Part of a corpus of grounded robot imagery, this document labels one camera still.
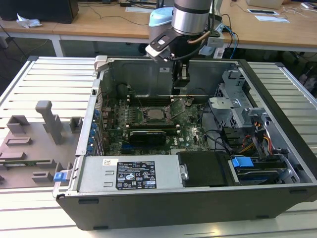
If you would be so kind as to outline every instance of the barcode sticker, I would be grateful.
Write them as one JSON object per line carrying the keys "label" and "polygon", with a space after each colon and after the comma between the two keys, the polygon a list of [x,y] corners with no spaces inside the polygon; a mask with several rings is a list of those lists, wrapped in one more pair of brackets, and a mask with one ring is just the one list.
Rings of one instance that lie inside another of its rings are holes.
{"label": "barcode sticker", "polygon": [[119,159],[103,159],[103,166],[116,166]]}

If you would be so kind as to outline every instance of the yellow wire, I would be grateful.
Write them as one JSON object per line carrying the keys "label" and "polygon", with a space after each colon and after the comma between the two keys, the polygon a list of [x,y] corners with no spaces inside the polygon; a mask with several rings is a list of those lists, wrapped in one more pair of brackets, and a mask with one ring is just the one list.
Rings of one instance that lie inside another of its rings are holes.
{"label": "yellow wire", "polygon": [[246,148],[244,148],[243,150],[241,150],[239,153],[243,153],[243,152],[245,152],[245,151],[251,149],[253,146],[254,146],[254,143],[248,145]]}

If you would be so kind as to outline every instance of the blue cable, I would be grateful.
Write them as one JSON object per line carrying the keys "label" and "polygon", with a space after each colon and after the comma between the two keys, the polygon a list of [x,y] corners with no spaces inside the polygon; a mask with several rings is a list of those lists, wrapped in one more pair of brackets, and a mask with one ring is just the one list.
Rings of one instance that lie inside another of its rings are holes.
{"label": "blue cable", "polygon": [[224,26],[224,27],[229,31],[229,33],[232,35],[232,37],[233,37],[233,39],[234,39],[233,52],[232,52],[232,55],[231,55],[231,57],[230,57],[230,59],[232,59],[232,57],[233,57],[233,55],[234,55],[234,53],[235,53],[235,51],[236,51],[236,48],[237,48],[237,40],[236,40],[235,34],[233,34],[233,32],[231,31],[231,29],[230,29],[229,27],[227,27],[227,26]]}

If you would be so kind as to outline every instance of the table leg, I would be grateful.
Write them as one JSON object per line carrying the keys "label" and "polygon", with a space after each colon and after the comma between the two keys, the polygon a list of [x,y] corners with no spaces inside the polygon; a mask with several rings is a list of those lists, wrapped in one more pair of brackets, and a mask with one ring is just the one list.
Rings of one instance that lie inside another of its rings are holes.
{"label": "table leg", "polygon": [[55,50],[55,54],[57,57],[64,57],[64,51],[63,48],[60,44],[60,40],[59,39],[51,39],[52,43],[53,43],[53,47]]}
{"label": "table leg", "polygon": [[4,37],[4,36],[0,37],[0,46],[2,46],[2,48],[4,48],[4,49],[8,48],[8,44],[5,41],[5,39],[6,39],[6,37]]}
{"label": "table leg", "polygon": [[99,53],[99,47],[98,47],[98,42],[97,41],[93,41],[93,46],[94,46],[94,52],[96,54]]}

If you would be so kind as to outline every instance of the blue drive latch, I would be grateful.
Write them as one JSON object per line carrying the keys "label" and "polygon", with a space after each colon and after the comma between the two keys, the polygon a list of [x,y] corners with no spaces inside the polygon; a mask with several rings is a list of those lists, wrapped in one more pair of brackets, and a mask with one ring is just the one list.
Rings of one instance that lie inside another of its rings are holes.
{"label": "blue drive latch", "polygon": [[236,156],[231,160],[233,167],[253,167],[254,164],[250,157]]}

